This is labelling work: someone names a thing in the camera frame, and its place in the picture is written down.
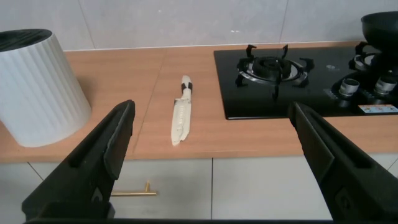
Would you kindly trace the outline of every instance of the knife handle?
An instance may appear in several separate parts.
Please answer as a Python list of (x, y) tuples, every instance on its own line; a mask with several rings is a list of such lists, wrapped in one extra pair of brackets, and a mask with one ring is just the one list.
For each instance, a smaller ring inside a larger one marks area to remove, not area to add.
[(191, 78), (188, 75), (183, 75), (181, 84), (182, 98), (191, 98), (192, 87)]

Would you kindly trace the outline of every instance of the tile grout line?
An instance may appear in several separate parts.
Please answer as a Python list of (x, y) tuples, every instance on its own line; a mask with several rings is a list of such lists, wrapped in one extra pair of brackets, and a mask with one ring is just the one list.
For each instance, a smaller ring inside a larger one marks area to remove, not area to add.
[(281, 42), (281, 40), (282, 40), (282, 34), (284, 33), (285, 20), (286, 20), (286, 12), (287, 12), (287, 5), (289, 5), (289, 0), (286, 0), (285, 13), (284, 13), (284, 21), (282, 22), (282, 28), (281, 28), (281, 30), (280, 30), (279, 43)]
[(398, 159), (396, 159), (389, 167), (388, 167), (388, 169), (387, 170), (390, 170), (391, 169), (391, 167), (396, 163), (398, 161)]
[(32, 164), (30, 164), (30, 162), (27, 162), (28, 165), (30, 165), (30, 167), (33, 169), (33, 171), (40, 177), (40, 179), (42, 179), (42, 181), (44, 180), (43, 177), (33, 168)]
[(90, 28), (88, 27), (88, 23), (87, 23), (87, 19), (86, 19), (85, 13), (83, 12), (83, 8), (81, 7), (80, 0), (77, 0), (77, 2), (78, 2), (78, 4), (79, 4), (80, 11), (81, 11), (81, 14), (82, 14), (82, 16), (83, 16), (83, 19), (85, 20), (87, 32), (88, 32), (88, 35), (90, 36), (91, 43), (93, 44), (94, 49), (97, 49), (97, 48), (95, 47), (95, 43), (94, 43), (93, 36), (92, 36), (92, 34), (91, 34)]
[(144, 118), (142, 119), (141, 126), (140, 126), (140, 128), (138, 130), (137, 141), (135, 141), (135, 143), (134, 143), (134, 145), (132, 147), (132, 155), (134, 154), (134, 151), (136, 150), (136, 146), (137, 146), (137, 143), (138, 143), (138, 140), (139, 140), (139, 136), (141, 135), (141, 130), (142, 130), (142, 127), (144, 125), (145, 118), (147, 117), (147, 113), (148, 113), (148, 110), (149, 110), (149, 105), (150, 105), (150, 102), (152, 101), (152, 97), (154, 95), (156, 84), (157, 84), (157, 81), (159, 79), (160, 71), (162, 70), (163, 63), (164, 63), (164, 60), (166, 58), (166, 55), (167, 55), (167, 49), (165, 49), (165, 52), (164, 52), (164, 55), (163, 55), (163, 58), (162, 58), (162, 63), (160, 63), (160, 67), (159, 67), (159, 71), (157, 72), (157, 77), (156, 77), (156, 80), (155, 80), (155, 84), (154, 84), (154, 87), (152, 89), (152, 93), (150, 94), (150, 98), (149, 98), (149, 102), (148, 102), (148, 105), (147, 105), (147, 109), (145, 110)]

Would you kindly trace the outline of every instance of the wall tile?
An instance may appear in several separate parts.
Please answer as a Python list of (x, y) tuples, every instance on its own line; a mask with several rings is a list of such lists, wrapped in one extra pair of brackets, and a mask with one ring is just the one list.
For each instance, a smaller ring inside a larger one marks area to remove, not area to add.
[(364, 15), (396, 10), (397, 0), (289, 0), (280, 41), (362, 40)]
[(81, 0), (95, 47), (278, 42), (287, 0)]
[(63, 50), (92, 49), (78, 0), (0, 0), (0, 31), (45, 28)]

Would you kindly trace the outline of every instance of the label sticker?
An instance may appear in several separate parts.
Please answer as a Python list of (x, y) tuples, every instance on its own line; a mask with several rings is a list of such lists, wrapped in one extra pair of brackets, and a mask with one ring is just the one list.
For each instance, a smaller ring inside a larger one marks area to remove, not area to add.
[(359, 105), (359, 108), (367, 114), (398, 113), (398, 109), (394, 105)]

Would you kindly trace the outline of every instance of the black gas stove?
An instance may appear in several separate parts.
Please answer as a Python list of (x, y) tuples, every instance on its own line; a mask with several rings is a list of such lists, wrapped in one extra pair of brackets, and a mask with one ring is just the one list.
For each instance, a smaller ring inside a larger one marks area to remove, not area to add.
[(214, 56), (226, 119), (286, 118), (293, 101), (322, 116), (398, 114), (398, 61), (364, 42), (301, 49), (248, 45)]

